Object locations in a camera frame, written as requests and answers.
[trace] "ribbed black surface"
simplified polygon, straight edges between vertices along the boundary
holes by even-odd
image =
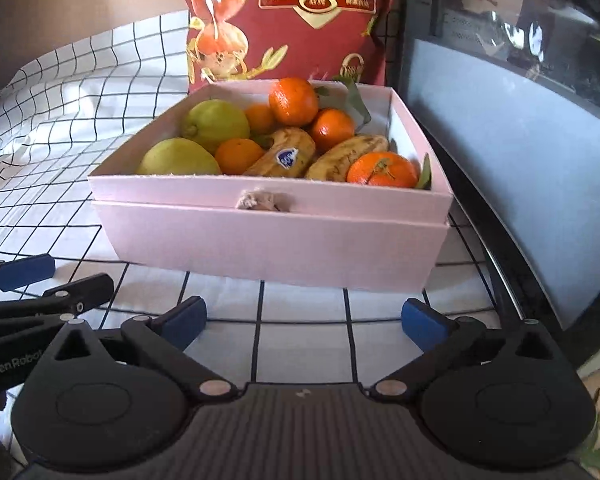
[[[207,406],[172,447],[101,475],[32,466],[20,480],[588,480],[575,464],[497,473],[435,447],[408,410],[367,399],[355,384],[254,384],[231,404]]]

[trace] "red package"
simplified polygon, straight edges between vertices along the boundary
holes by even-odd
[[[190,90],[210,81],[298,76],[384,84],[370,35],[391,0],[187,0]]]

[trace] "lemon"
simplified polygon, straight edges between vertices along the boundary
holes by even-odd
[[[229,139],[248,139],[247,116],[236,105],[221,99],[209,99],[194,106],[180,125],[181,134],[194,140],[212,155]]]
[[[220,174],[220,167],[207,150],[192,140],[175,137],[158,142],[144,154],[137,174]]]

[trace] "white tablecloth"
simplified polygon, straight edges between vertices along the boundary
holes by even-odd
[[[204,298],[209,323],[186,353],[238,386],[247,381],[374,383],[417,357],[401,330],[408,297],[451,317],[497,326],[477,235],[457,206],[426,290],[373,294],[302,288],[152,269],[118,260],[91,206],[87,175],[117,146],[187,92],[187,11],[64,46],[23,67],[0,93],[0,260],[50,253],[51,280],[0,292],[40,295],[96,272],[114,280],[110,304],[83,317],[118,327]],[[19,391],[0,412],[0,438],[24,460],[9,424]]]

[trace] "pink cardboard box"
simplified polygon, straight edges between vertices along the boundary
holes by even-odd
[[[343,107],[345,88],[320,105]],[[422,163],[431,190],[368,187],[294,178],[140,176],[134,171],[158,142],[178,136],[183,115],[219,98],[246,107],[266,102],[271,81],[216,83],[184,98],[140,130],[89,176],[104,230],[122,260],[168,269],[307,286],[421,290],[448,230],[453,195],[431,146],[390,88],[360,85],[372,121],[392,150]],[[245,191],[273,192],[285,212],[238,210]]]

